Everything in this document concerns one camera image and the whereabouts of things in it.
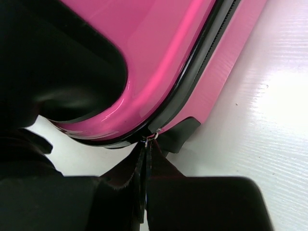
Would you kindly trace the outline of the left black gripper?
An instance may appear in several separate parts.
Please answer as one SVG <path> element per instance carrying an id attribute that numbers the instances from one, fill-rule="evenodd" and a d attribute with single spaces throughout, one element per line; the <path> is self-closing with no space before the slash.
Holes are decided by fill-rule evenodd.
<path id="1" fill-rule="evenodd" d="M 25 178 L 60 176 L 46 156 L 53 145 L 44 137 L 25 128 L 0 132 L 0 177 Z"/>

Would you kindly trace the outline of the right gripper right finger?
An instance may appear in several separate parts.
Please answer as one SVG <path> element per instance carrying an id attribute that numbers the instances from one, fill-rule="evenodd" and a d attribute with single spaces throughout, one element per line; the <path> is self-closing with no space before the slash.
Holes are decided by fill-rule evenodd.
<path id="1" fill-rule="evenodd" d="M 185 176 L 162 154 L 157 141 L 146 147 L 146 211 L 149 230 L 175 231 L 179 197 L 176 190 Z"/>

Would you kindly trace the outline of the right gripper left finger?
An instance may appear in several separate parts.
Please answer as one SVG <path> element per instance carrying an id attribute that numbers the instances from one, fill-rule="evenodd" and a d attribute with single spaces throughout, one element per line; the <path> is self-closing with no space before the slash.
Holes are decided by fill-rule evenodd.
<path id="1" fill-rule="evenodd" d="M 145 212 L 146 145 L 100 177 L 96 191 L 97 224 L 142 224 Z"/>

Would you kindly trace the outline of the pink hard-shell suitcase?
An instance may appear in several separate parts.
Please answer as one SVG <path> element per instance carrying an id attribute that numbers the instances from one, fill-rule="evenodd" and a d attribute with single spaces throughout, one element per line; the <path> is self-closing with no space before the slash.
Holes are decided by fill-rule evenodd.
<path id="1" fill-rule="evenodd" d="M 0 128 L 38 116 L 82 144 L 158 135 L 179 152 L 206 121 L 264 0 L 3 0 Z"/>

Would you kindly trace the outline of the silver zipper pull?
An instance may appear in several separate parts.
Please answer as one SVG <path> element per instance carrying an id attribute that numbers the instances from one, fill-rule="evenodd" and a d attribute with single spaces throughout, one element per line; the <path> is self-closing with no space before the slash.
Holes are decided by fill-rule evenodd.
<path id="1" fill-rule="evenodd" d="M 145 146 L 148 145 L 149 142 L 156 140 L 159 136 L 159 132 L 156 131 L 155 133 L 151 134 L 150 136 L 143 137 L 142 142 L 145 144 Z"/>

